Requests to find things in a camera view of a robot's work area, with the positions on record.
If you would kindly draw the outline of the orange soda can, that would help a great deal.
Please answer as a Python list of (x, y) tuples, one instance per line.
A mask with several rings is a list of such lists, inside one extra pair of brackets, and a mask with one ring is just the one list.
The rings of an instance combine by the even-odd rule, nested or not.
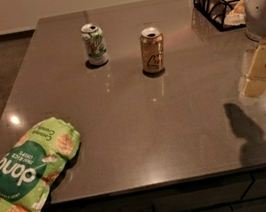
[(161, 30), (156, 27), (145, 28), (141, 33), (140, 48), (143, 71), (158, 74), (164, 69), (164, 40)]

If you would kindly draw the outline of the green white 7up can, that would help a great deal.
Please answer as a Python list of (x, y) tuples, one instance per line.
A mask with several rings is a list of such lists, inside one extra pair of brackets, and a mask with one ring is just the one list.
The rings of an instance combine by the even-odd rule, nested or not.
[(87, 23), (82, 26), (81, 35), (89, 63), (94, 66), (106, 64), (109, 56), (102, 29), (95, 23)]

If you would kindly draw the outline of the green rice chip bag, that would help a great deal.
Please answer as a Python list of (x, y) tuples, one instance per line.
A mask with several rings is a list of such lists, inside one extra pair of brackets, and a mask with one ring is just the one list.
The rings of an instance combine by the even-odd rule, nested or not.
[(0, 212), (41, 212), (80, 139), (74, 126), (54, 117), (30, 128), (0, 160)]

